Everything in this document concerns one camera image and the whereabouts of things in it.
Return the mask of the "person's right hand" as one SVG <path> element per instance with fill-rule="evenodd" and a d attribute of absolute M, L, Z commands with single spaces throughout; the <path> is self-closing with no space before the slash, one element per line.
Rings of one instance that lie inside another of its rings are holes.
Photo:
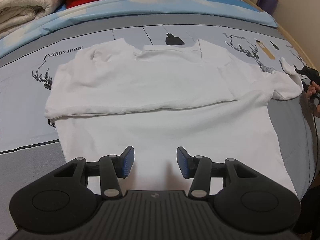
<path fill-rule="evenodd" d="M 315 84 L 314 82 L 311 82 L 306 91 L 306 96 L 310 103 L 314 104 L 316 99 L 319 100 L 319 97 L 317 96 L 318 93 L 319 85 Z"/>

